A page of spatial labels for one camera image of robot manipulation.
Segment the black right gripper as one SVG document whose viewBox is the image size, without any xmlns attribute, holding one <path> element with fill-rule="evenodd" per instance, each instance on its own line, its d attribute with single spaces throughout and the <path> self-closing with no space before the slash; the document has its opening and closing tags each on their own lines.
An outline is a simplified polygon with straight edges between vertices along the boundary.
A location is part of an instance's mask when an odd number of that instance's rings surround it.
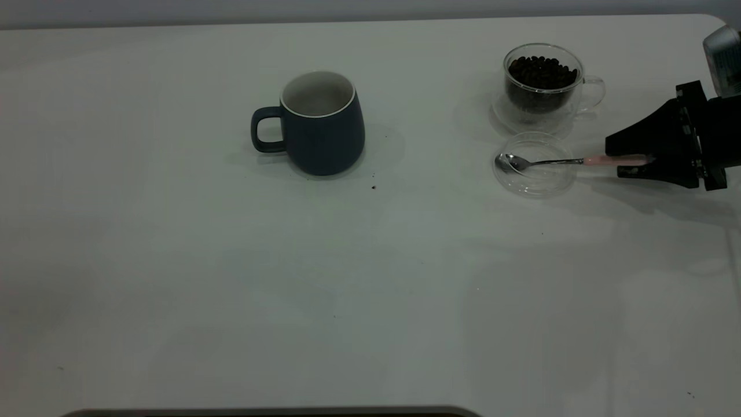
<svg viewBox="0 0 741 417">
<path fill-rule="evenodd" d="M 740 97 L 707 98 L 701 82 L 676 87 L 669 100 L 632 126 L 604 139 L 608 156 L 645 154 L 688 159 L 688 165 L 617 166 L 619 178 L 672 183 L 707 192 L 728 187 L 726 169 L 740 165 Z"/>
</svg>

